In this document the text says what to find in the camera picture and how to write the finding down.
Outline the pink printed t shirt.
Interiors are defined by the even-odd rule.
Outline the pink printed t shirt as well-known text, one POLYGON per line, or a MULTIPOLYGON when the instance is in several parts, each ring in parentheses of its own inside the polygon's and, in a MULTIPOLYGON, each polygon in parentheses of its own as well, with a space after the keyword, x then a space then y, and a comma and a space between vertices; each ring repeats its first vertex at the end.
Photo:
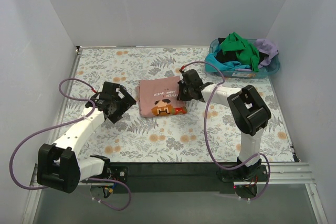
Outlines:
POLYGON ((177 99, 179 76, 140 80, 135 88, 139 113, 143 118, 186 114, 184 102, 177 99))

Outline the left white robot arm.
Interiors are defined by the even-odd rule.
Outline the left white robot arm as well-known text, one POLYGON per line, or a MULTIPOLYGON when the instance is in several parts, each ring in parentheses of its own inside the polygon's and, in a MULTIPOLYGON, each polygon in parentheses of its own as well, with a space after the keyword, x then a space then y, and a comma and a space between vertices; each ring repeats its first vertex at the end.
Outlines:
POLYGON ((102 90, 87 100, 79 120, 52 144, 38 151, 37 182, 66 193, 73 192, 79 182, 110 176, 110 160, 92 155, 80 161, 78 155, 85 142, 106 120, 116 123, 136 104, 136 100, 120 84, 104 82, 102 90))

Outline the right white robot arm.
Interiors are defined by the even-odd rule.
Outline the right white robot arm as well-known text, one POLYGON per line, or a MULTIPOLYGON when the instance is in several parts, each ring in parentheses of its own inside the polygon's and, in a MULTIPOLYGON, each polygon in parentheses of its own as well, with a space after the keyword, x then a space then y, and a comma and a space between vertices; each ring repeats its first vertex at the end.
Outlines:
POLYGON ((205 116, 210 103, 216 103, 230 108, 236 126, 241 132, 240 152, 237 163, 232 167, 221 165, 214 157, 207 135, 207 118, 204 119, 203 130, 205 144, 210 158, 222 171, 224 177, 250 179, 256 176, 261 167, 260 145, 261 137, 268 121, 271 119, 270 109, 254 86, 247 85, 241 89, 228 88, 221 83, 204 83, 196 70, 180 69, 182 80, 178 82, 179 101, 197 100, 204 102, 205 116))

